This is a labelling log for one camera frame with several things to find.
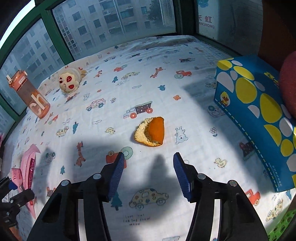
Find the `blue yellow dotted shoe box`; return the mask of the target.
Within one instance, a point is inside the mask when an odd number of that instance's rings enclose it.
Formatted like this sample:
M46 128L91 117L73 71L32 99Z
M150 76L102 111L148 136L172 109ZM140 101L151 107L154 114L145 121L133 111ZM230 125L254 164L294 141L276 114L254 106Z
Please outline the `blue yellow dotted shoe box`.
M281 98L279 76L255 55L219 60L214 95L254 146L276 192L295 188L295 119Z

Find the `red apple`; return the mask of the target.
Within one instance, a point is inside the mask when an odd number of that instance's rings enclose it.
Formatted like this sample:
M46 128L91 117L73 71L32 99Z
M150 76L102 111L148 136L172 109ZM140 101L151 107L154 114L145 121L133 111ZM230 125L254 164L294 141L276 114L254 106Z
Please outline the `red apple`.
M296 115L296 52L290 53L280 70L280 92L289 113Z

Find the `orange water bottle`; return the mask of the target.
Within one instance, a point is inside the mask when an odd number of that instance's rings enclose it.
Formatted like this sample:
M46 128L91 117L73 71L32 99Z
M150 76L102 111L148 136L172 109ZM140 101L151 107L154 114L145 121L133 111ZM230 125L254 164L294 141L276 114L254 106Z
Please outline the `orange water bottle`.
M25 70L18 70L13 77L7 75L6 79L9 87L15 90L22 101L39 119L46 116L50 110L50 104L30 82Z

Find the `cartoon print white bed sheet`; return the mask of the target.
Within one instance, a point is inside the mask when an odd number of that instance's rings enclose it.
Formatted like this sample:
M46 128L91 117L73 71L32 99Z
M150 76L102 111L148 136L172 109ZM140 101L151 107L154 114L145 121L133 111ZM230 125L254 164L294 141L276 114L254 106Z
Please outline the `cartoon print white bed sheet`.
M185 240L195 204L175 173L180 153L215 182L232 181L272 240L295 198L295 120L278 73L255 56L231 58L192 36L150 37L72 62L39 86L44 118L27 110L11 161L28 240L63 180L125 167L104 209L112 240Z

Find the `small cream plush toy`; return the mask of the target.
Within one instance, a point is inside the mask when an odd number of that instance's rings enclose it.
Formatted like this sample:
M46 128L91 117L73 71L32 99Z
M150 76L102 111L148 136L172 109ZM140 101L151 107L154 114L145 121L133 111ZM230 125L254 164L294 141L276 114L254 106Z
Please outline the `small cream plush toy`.
M82 79L86 76L87 71L78 67L71 68L67 67L58 72L58 84L60 89L65 94L71 94L76 91Z

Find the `pink snack wrapper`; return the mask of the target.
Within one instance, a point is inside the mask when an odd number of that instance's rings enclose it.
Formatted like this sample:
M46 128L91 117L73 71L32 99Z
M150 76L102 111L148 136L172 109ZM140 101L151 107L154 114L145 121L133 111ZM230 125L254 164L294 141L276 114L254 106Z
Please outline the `pink snack wrapper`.
M32 188L37 153L40 153L40 150L35 144L31 144L23 153L20 168L11 168L11 180L19 193Z

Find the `brown wooden headboard panel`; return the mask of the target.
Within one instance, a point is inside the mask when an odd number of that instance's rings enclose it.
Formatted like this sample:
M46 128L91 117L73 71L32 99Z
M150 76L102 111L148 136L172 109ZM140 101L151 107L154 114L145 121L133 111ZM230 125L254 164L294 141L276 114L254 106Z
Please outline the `brown wooden headboard panel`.
M276 70L295 51L295 1L262 1L263 27L258 56Z

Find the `green plastic mesh basket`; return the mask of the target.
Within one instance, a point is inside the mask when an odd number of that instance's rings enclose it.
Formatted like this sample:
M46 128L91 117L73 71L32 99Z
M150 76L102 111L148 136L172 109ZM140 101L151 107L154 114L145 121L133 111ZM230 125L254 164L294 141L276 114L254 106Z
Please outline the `green plastic mesh basket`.
M278 240L287 229L288 225L292 222L295 213L295 210L287 211L285 215L281 218L280 222L268 234L268 239L271 241Z

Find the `green window frame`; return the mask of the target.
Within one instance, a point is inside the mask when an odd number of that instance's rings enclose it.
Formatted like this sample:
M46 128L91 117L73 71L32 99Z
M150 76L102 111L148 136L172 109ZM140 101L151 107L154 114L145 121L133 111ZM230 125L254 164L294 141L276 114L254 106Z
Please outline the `green window frame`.
M238 126L214 101L219 60L241 52L208 41L221 17L233 20L239 1L35 1L1 48L2 146L15 155L35 144L107 144L137 148L134 132L161 116L165 147L236 143ZM87 71L65 94L58 72ZM9 87L25 70L50 104L39 119Z

